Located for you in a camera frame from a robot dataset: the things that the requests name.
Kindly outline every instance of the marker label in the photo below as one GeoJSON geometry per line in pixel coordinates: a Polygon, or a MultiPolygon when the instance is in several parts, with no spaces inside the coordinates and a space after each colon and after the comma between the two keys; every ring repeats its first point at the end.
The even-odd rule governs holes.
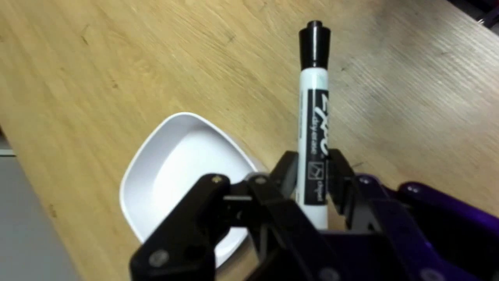
{"type": "Polygon", "coordinates": [[[327,172],[327,101],[324,90],[308,90],[305,124],[305,205],[326,204],[326,172],[327,172]]]}

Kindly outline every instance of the white bowl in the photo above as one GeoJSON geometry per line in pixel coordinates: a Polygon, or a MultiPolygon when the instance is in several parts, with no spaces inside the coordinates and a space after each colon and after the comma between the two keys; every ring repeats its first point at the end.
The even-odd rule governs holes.
{"type": "MultiPolygon", "coordinates": [[[[142,144],[120,188],[121,211],[140,243],[173,211],[204,174],[241,182],[257,166],[220,129],[205,119],[179,113],[163,121],[142,144]]],[[[215,249],[220,268],[248,236],[230,229],[215,249]]]]}

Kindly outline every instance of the wooden surface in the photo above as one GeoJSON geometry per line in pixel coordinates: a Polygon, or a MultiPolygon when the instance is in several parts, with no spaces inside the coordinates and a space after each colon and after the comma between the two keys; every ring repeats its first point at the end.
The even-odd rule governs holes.
{"type": "Polygon", "coordinates": [[[0,124],[82,280],[126,280],[118,185],[166,116],[207,118],[265,168],[296,149],[310,19],[333,33],[330,146],[499,216],[499,38],[443,0],[3,0],[0,124]]]}

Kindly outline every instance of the black marker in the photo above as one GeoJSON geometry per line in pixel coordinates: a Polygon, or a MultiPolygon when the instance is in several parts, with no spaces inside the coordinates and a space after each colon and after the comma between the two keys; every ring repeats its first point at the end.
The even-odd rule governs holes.
{"type": "Polygon", "coordinates": [[[308,22],[299,32],[299,138],[296,200],[318,230],[327,229],[327,61],[329,29],[308,22]]]}

